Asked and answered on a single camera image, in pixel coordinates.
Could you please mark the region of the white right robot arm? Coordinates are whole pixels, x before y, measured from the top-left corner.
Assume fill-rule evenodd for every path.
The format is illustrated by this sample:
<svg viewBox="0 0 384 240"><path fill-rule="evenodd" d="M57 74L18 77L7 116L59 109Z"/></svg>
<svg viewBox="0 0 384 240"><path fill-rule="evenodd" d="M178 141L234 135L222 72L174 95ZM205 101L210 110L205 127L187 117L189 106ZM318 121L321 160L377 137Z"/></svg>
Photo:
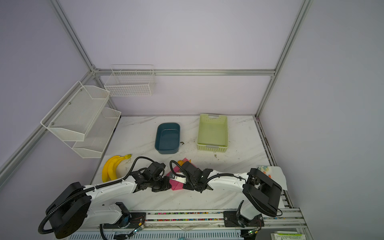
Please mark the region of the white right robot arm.
<svg viewBox="0 0 384 240"><path fill-rule="evenodd" d="M279 209L283 188L275 180L257 168L247 173L221 173L213 169L201 170L190 162L179 165L179 170L171 170L171 179L183 183L183 188L202 193L205 190L228 190L242 193L246 200L242 200L236 211L225 211L226 227L263 227L263 215L280 217L283 213Z"/></svg>

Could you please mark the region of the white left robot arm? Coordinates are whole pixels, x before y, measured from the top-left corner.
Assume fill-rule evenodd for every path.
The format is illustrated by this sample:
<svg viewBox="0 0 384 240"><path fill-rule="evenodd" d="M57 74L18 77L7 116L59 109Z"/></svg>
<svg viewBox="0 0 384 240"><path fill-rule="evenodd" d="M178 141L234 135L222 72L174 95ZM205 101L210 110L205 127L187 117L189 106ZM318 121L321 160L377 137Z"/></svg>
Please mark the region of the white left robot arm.
<svg viewBox="0 0 384 240"><path fill-rule="evenodd" d="M139 226L145 218L132 215L119 197L147 188L155 193L169 190L171 184L164 175L165 168L164 163L152 162L147 168L130 170L123 178L103 184L70 184L47 208L38 227L39 234L54 233L57 239L63 239L81 227Z"/></svg>

